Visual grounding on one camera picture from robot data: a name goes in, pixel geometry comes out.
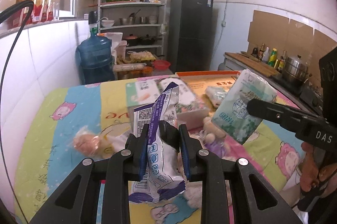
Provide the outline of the person's hand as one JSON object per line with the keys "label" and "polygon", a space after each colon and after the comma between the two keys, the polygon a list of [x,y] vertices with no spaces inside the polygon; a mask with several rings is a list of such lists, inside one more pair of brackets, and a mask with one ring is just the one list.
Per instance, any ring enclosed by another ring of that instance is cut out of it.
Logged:
{"label": "person's hand", "polygon": [[304,192],[309,192],[318,186],[320,182],[328,180],[327,186],[320,197],[329,196],[336,190],[336,163],[324,166],[319,170],[314,161],[314,147],[306,142],[303,142],[301,147],[306,152],[306,156],[302,165],[300,188]]}

